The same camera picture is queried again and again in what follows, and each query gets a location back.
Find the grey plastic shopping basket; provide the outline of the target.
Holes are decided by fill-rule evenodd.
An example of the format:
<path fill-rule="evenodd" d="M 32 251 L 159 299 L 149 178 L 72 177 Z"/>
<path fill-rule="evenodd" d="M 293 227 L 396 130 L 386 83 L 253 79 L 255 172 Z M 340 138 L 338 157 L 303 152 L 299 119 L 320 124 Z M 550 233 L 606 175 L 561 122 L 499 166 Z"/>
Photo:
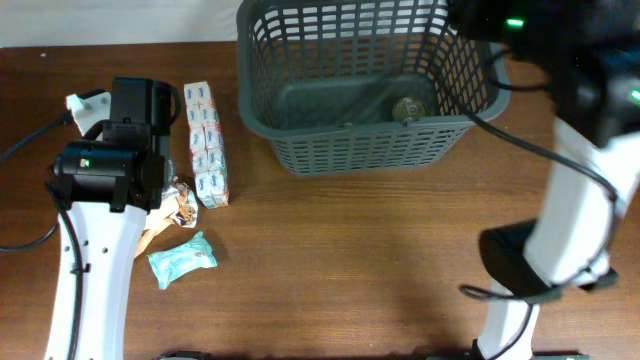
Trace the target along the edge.
<path fill-rule="evenodd" d="M 246 0 L 239 113 L 297 176 L 430 165 L 506 109 L 498 46 L 459 36 L 437 0 Z M 401 98 L 430 114 L 393 120 Z"/>

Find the silver tin can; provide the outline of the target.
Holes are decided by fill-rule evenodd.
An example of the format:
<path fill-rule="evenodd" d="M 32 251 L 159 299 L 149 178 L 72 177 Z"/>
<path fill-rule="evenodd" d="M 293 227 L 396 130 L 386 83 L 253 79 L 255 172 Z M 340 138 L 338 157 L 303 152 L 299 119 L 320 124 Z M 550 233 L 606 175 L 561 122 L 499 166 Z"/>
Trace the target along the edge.
<path fill-rule="evenodd" d="M 399 99 L 392 107 L 393 120 L 400 123 L 419 120 L 430 114 L 425 103 L 415 97 L 404 97 Z"/>

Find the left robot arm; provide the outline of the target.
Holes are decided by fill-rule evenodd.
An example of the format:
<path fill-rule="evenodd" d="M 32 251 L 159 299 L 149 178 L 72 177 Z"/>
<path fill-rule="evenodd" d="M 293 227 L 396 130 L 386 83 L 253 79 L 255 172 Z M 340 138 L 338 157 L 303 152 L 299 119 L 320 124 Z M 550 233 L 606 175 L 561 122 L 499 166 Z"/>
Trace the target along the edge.
<path fill-rule="evenodd" d="M 170 185 L 170 129 L 181 112 L 165 82 L 115 78 L 110 91 L 65 99 L 82 137 L 46 186 L 60 226 L 47 359 L 120 359 L 134 253 Z"/>

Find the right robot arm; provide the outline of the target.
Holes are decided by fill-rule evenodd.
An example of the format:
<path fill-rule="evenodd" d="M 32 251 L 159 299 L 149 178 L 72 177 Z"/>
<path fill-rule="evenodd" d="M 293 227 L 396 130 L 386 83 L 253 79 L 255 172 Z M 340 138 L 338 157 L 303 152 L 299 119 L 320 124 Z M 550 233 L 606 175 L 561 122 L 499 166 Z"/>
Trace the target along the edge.
<path fill-rule="evenodd" d="M 484 231 L 490 289 L 462 292 L 489 305 L 474 359 L 529 359 L 542 304 L 567 288 L 616 280 L 608 248 L 639 186 L 639 5 L 635 1 L 452 1 L 448 18 L 469 40 L 547 75 L 554 147 L 538 218 Z"/>

